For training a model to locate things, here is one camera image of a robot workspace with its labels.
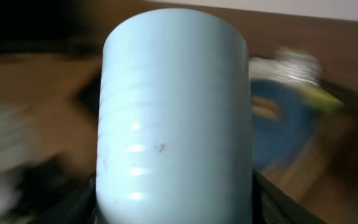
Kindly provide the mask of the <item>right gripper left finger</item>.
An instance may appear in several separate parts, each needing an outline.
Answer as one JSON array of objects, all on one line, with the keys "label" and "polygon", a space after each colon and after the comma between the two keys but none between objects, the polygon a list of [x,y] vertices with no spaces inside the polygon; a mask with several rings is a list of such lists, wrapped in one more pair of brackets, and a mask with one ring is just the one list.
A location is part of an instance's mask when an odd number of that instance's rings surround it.
[{"label": "right gripper left finger", "polygon": [[93,224],[96,206],[96,174],[29,224]]}]

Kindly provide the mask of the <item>light blue cup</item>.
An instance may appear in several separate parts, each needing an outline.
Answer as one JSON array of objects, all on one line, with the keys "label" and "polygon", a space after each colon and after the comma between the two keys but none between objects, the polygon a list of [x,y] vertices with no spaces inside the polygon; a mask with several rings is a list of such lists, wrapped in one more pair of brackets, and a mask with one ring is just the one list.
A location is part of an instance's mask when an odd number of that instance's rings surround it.
[{"label": "light blue cup", "polygon": [[143,12],[103,49],[96,214],[112,224],[252,222],[248,49],[228,22]]}]

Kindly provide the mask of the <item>brown serving tray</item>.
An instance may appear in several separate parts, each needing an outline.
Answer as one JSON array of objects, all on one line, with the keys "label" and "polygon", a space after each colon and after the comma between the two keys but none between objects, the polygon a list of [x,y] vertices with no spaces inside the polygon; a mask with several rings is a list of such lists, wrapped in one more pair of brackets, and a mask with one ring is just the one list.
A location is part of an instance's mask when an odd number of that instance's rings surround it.
[{"label": "brown serving tray", "polygon": [[358,92],[321,79],[342,106],[324,113],[300,151],[259,172],[325,223],[358,223]]}]

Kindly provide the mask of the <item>white tissue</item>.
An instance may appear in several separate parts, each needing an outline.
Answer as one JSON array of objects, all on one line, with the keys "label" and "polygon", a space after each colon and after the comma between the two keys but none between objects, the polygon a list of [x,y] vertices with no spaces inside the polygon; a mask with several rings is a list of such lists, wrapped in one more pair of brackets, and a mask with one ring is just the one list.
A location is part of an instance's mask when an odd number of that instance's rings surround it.
[{"label": "white tissue", "polygon": [[249,78],[251,80],[277,81],[277,60],[261,57],[249,59]]}]

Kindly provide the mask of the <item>green snack wrapper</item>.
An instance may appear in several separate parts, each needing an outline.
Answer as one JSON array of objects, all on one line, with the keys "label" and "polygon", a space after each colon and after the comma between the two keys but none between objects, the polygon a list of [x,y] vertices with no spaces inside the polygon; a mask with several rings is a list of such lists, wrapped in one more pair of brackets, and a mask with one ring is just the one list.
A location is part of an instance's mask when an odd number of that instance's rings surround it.
[{"label": "green snack wrapper", "polygon": [[303,95],[303,100],[305,101],[305,103],[316,110],[320,110],[325,113],[333,113],[335,111],[340,110],[341,108],[344,107],[343,102],[341,102],[331,93],[323,89],[321,85],[321,77],[319,79],[319,86],[291,84],[279,80],[278,78],[277,80],[297,89]]}]

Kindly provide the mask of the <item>blue plate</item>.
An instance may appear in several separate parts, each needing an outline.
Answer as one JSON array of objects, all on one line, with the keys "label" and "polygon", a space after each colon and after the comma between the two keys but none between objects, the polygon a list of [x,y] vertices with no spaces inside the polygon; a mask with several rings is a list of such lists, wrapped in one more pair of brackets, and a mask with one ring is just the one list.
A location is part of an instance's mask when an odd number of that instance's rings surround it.
[{"label": "blue plate", "polygon": [[306,105],[300,91],[270,80],[252,80],[250,96],[265,98],[278,109],[277,118],[252,113],[252,163],[263,170],[292,160],[314,131],[318,114]]}]

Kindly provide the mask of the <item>brown food scrap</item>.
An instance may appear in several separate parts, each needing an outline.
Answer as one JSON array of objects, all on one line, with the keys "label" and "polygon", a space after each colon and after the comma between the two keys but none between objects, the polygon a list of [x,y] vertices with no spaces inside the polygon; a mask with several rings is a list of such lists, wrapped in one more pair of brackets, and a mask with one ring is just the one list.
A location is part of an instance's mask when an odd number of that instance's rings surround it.
[{"label": "brown food scrap", "polygon": [[254,115],[268,120],[280,119],[280,108],[273,100],[261,96],[253,96],[251,103]]}]

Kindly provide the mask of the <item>aluminium foil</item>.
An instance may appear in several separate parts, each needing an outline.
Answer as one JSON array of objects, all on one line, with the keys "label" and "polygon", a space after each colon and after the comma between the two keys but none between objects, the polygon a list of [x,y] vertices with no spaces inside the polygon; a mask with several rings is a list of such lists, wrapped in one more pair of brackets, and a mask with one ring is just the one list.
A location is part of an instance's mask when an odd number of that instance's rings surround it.
[{"label": "aluminium foil", "polygon": [[319,60],[302,50],[280,49],[276,54],[276,77],[291,84],[319,86]]}]

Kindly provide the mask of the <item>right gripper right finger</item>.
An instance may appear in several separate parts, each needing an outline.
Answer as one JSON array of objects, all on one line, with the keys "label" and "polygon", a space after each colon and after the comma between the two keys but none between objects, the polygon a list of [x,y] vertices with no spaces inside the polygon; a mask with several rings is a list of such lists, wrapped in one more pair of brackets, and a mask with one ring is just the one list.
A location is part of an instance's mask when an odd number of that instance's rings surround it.
[{"label": "right gripper right finger", "polygon": [[253,224],[324,224],[324,222],[267,180],[252,171]]}]

